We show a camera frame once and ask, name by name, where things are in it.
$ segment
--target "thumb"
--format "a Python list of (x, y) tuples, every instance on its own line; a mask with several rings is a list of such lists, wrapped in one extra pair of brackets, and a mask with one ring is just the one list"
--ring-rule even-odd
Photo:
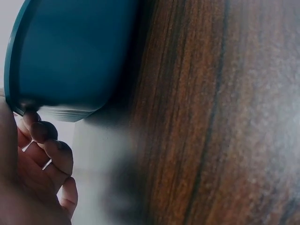
[(18, 150), (17, 126), (0, 89), (0, 176), (13, 176)]

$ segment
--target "wood grain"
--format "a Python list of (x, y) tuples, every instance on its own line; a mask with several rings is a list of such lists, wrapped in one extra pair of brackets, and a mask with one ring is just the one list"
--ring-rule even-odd
[(300, 1), (152, 0), (131, 127), (155, 224), (300, 224)]

